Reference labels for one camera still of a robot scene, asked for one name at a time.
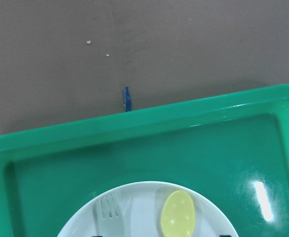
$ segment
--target white plate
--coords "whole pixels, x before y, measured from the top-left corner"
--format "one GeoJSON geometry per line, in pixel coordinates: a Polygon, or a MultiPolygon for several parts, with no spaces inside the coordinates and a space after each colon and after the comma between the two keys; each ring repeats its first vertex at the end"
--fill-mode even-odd
{"type": "Polygon", "coordinates": [[[176,190],[188,192],[195,204],[196,227],[193,237],[238,237],[228,218],[211,201],[186,187],[156,181],[122,185],[95,197],[66,223],[58,237],[101,236],[95,226],[95,204],[104,195],[117,195],[131,237],[163,237],[160,228],[162,207],[176,190]]]}

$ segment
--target gray table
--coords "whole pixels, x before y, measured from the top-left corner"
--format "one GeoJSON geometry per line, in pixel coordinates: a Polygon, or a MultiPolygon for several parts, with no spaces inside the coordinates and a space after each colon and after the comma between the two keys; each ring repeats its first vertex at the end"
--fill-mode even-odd
{"type": "Polygon", "coordinates": [[[0,134],[280,83],[289,1],[0,0],[0,134]]]}

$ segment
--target green plastic surface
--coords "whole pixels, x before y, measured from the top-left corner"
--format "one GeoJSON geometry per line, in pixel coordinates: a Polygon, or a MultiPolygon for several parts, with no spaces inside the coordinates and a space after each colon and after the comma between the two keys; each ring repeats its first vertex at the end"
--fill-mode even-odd
{"type": "Polygon", "coordinates": [[[0,237],[57,236],[95,196],[149,180],[202,194],[241,237],[289,236],[289,85],[0,136],[0,237]]]}

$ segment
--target white fork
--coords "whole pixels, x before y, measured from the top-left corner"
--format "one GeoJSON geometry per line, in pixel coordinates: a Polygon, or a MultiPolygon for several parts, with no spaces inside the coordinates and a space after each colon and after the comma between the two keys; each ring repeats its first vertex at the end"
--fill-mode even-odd
{"type": "Polygon", "coordinates": [[[124,217],[117,195],[108,195],[97,200],[96,215],[99,236],[125,237],[124,217]]]}

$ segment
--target blue tape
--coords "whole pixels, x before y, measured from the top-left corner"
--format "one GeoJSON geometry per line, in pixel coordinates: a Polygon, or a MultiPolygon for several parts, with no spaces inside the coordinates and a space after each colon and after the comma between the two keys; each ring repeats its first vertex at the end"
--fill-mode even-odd
{"type": "Polygon", "coordinates": [[[129,87],[124,88],[124,111],[132,111],[132,99],[129,93],[129,87]]]}

